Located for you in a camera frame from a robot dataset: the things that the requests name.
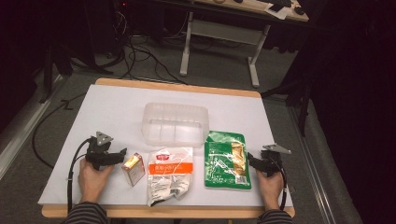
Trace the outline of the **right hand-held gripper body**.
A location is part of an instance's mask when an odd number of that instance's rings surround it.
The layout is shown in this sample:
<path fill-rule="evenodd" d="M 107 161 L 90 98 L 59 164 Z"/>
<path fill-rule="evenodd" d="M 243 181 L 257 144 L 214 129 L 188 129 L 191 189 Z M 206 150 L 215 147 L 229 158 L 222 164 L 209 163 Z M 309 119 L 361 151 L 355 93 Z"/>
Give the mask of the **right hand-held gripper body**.
<path fill-rule="evenodd" d="M 291 151 L 277 143 L 272 145 L 264 145 L 261 151 L 261 157 L 264 162 L 264 172 L 268 177 L 276 172 L 280 172 L 283 168 L 281 154 L 290 155 Z"/>

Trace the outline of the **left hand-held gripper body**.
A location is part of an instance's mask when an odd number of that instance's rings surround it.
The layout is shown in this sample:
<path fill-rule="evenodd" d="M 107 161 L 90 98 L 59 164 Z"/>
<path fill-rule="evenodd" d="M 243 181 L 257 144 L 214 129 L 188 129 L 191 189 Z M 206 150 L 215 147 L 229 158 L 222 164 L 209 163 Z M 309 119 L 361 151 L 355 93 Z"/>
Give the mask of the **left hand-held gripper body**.
<path fill-rule="evenodd" d="M 98 170 L 101 166 L 113 164 L 112 158 L 108 154 L 112 140 L 111 136 L 101 132 L 97 132 L 96 136 L 90 138 L 85 158 L 95 170 Z"/>

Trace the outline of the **small yellow and red box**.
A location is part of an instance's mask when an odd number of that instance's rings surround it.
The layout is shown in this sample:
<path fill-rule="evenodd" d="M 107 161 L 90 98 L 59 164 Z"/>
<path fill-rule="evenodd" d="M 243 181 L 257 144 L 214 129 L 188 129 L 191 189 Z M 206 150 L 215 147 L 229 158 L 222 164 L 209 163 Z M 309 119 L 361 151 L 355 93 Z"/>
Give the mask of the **small yellow and red box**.
<path fill-rule="evenodd" d="M 133 187 L 145 175 L 143 158 L 139 153 L 135 153 L 122 166 L 127 182 Z"/>

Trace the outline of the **green food packet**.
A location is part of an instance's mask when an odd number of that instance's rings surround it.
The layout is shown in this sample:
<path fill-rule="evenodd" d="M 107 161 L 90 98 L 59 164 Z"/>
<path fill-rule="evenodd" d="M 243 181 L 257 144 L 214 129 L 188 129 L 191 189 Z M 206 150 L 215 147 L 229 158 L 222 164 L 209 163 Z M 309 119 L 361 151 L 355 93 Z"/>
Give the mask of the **green food packet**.
<path fill-rule="evenodd" d="M 251 189 L 244 135 L 209 132 L 205 141 L 205 186 Z"/>

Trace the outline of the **clear plastic container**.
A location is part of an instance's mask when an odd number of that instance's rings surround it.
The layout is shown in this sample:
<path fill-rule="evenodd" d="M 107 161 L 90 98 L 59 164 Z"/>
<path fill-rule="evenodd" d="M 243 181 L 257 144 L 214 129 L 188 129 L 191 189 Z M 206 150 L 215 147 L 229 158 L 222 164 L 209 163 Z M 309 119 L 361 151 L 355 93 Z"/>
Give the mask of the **clear plastic container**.
<path fill-rule="evenodd" d="M 145 106 L 141 131 L 154 147 L 201 147 L 209 133 L 205 107 L 166 103 Z"/>

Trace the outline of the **person's right hand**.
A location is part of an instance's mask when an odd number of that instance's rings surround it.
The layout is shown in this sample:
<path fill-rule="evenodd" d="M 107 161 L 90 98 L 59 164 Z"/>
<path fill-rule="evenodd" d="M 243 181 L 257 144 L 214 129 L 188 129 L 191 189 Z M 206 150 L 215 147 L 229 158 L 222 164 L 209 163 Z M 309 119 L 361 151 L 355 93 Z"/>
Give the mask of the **person's right hand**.
<path fill-rule="evenodd" d="M 266 210 L 280 209 L 278 202 L 279 195 L 283 189 L 283 178 L 280 172 L 266 177 L 263 172 L 257 170 L 260 193 Z"/>

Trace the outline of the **person's left hand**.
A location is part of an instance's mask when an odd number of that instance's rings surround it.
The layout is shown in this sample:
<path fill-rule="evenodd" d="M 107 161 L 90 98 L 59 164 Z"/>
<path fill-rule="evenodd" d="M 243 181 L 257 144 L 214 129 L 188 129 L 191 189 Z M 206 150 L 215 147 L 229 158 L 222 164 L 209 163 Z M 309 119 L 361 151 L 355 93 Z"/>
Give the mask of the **person's left hand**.
<path fill-rule="evenodd" d="M 114 165 L 109 165 L 104 170 L 98 171 L 93 168 L 90 162 L 83 159 L 80 161 L 79 168 L 80 201 L 82 203 L 97 203 L 106 187 L 110 174 L 114 170 Z"/>

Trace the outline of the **white table mat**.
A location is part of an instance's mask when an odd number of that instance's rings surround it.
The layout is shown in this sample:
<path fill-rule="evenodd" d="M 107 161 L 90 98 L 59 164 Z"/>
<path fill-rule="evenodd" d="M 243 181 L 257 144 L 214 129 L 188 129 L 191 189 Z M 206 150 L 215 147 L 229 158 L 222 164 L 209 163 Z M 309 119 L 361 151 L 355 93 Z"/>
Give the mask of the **white table mat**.
<path fill-rule="evenodd" d="M 110 151 L 127 147 L 127 155 L 141 153 L 148 162 L 155 147 L 145 143 L 142 119 L 148 103 L 198 105 L 208 110 L 209 130 L 241 133 L 247 151 L 260 156 L 263 145 L 273 144 L 264 104 L 255 91 L 237 91 L 181 85 L 158 84 L 154 89 L 141 87 L 91 85 L 67 136 L 60 156 L 38 203 L 42 205 L 67 204 L 68 170 L 78 146 L 96 131 L 114 138 Z M 210 189 L 204 184 L 204 146 L 193 151 L 194 170 L 191 189 L 187 195 L 170 199 L 155 207 L 165 206 L 247 206 L 261 207 L 255 171 L 250 170 L 251 189 Z M 105 205 L 141 205 L 147 209 L 147 175 L 135 187 L 128 185 L 120 165 L 109 178 L 101 198 Z"/>

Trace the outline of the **white and orange food packet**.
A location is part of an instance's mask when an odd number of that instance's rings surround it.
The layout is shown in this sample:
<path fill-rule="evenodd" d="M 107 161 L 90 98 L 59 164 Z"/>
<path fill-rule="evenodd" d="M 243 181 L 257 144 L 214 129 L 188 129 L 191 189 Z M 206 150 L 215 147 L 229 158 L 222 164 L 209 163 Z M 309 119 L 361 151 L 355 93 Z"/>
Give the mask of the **white and orange food packet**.
<path fill-rule="evenodd" d="M 189 191 L 192 174 L 192 147 L 165 147 L 151 152 L 148 157 L 148 206 L 183 198 Z"/>

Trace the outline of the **black stand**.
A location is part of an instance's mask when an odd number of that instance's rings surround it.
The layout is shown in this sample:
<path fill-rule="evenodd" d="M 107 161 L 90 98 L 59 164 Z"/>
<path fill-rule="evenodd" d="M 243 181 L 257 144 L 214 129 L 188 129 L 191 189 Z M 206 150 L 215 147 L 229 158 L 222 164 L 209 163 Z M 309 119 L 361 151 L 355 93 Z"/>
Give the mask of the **black stand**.
<path fill-rule="evenodd" d="M 289 84 L 261 92 L 261 98 L 265 99 L 274 94 L 287 94 L 286 106 L 299 106 L 300 115 L 298 117 L 298 130 L 302 136 L 305 136 L 305 121 L 308 116 L 308 104 L 313 82 L 308 79 L 298 79 Z"/>
<path fill-rule="evenodd" d="M 45 51 L 43 93 L 40 104 L 47 102 L 52 94 L 53 66 L 56 66 L 61 76 L 70 77 L 73 72 L 70 57 L 63 45 L 50 44 Z"/>

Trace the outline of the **wooden table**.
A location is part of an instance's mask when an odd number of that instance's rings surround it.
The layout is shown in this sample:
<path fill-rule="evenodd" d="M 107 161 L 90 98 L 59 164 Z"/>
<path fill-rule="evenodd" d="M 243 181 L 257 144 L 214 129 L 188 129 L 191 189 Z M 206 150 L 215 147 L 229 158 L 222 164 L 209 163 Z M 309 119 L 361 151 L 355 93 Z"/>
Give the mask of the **wooden table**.
<path fill-rule="evenodd" d="M 141 87 L 154 89 L 160 87 L 158 84 L 146 81 L 119 80 L 110 78 L 100 78 L 93 85 L 106 85 L 117 87 L 139 87 L 138 82 L 144 83 Z M 86 148 L 80 144 L 76 150 L 84 152 Z M 80 198 L 78 185 L 69 185 L 66 188 L 67 203 L 77 203 Z M 67 204 L 42 205 L 42 213 L 45 217 L 65 217 Z M 165 206 L 154 207 L 150 210 L 141 205 L 105 205 L 104 208 L 110 217 L 169 217 L 169 218 L 254 218 L 259 216 L 263 210 L 261 207 L 239 207 L 239 206 Z"/>

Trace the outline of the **dark computer tower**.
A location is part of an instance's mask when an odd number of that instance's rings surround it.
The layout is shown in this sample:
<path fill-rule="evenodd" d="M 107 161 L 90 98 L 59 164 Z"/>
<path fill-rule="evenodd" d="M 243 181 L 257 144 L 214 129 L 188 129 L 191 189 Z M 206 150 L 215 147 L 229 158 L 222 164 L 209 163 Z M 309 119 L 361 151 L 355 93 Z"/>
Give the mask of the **dark computer tower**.
<path fill-rule="evenodd" d="M 116 34 L 114 0 L 84 0 L 89 24 L 93 52 L 116 55 L 120 52 L 120 41 Z"/>

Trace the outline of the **desk with white legs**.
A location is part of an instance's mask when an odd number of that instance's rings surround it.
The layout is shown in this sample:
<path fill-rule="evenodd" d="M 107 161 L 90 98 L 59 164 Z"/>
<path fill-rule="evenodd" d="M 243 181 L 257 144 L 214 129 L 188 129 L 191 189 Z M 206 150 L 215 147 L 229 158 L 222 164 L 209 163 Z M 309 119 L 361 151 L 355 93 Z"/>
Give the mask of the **desk with white legs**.
<path fill-rule="evenodd" d="M 269 4 L 268 0 L 191 0 L 191 3 L 194 6 L 197 6 L 199 3 L 205 3 L 212 6 L 239 9 L 242 12 L 252 12 L 256 14 L 272 16 L 264 11 L 265 7 Z M 288 13 L 286 19 L 281 21 L 308 22 L 309 18 L 307 14 L 305 13 L 304 15 L 298 15 L 294 11 L 295 7 L 301 7 L 301 5 L 299 4 L 298 0 L 291 0 L 291 7 L 288 7 L 290 12 Z M 183 77 L 185 77 L 188 73 L 191 36 L 199 35 L 237 43 L 255 45 L 256 51 L 252 57 L 247 58 L 247 66 L 249 69 L 252 86 L 254 88 L 258 88 L 260 86 L 255 63 L 261 53 L 266 37 L 268 36 L 269 30 L 271 28 L 270 24 L 265 25 L 262 30 L 252 30 L 248 28 L 240 28 L 216 23 L 213 21 L 195 19 L 192 12 L 188 13 L 187 21 L 188 26 L 185 47 L 183 50 L 179 71 Z"/>

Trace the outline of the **white paper sheet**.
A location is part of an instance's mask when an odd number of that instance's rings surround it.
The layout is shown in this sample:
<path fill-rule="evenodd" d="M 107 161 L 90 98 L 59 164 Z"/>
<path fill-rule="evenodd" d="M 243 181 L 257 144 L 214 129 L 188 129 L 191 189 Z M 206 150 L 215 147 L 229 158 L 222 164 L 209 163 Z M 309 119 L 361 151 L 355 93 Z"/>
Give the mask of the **white paper sheet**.
<path fill-rule="evenodd" d="M 282 7 L 280 5 L 274 5 L 271 3 L 265 7 L 264 11 L 281 20 L 285 20 L 288 13 L 290 12 L 287 7 Z"/>

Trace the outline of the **black keyboard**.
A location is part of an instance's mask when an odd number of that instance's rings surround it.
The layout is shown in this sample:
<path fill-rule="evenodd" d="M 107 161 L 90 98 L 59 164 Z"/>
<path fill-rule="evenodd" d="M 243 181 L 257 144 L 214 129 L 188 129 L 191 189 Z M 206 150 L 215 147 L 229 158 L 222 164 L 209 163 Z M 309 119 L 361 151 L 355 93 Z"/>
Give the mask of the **black keyboard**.
<path fill-rule="evenodd" d="M 268 3 L 271 4 L 269 9 L 275 12 L 278 12 L 283 7 L 291 7 L 291 0 L 268 0 Z"/>

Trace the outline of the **metal floor rail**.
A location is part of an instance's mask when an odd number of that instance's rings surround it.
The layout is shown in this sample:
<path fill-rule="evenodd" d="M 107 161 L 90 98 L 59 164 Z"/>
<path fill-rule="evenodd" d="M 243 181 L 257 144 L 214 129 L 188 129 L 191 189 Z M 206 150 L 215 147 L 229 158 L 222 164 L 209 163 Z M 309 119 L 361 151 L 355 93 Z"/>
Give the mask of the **metal floor rail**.
<path fill-rule="evenodd" d="M 293 123 L 293 128 L 298 136 L 300 146 L 302 148 L 304 163 L 307 168 L 308 177 L 311 183 L 311 187 L 314 191 L 323 222 L 324 224 L 336 224 L 326 190 L 323 188 L 322 182 L 318 175 L 318 170 L 312 158 L 308 142 L 306 138 L 301 134 L 301 131 L 299 129 L 296 109 L 294 107 L 289 107 L 288 112 Z"/>
<path fill-rule="evenodd" d="M 4 177 L 10 165 L 18 156 L 27 138 L 33 132 L 34 127 L 38 124 L 39 120 L 43 117 L 45 111 L 49 107 L 53 96 L 63 84 L 64 78 L 57 76 L 54 80 L 55 87 L 53 89 L 53 93 L 49 95 L 49 98 L 44 103 L 37 103 L 34 105 L 33 115 L 22 125 L 21 128 L 19 128 L 0 154 L 0 180 Z"/>

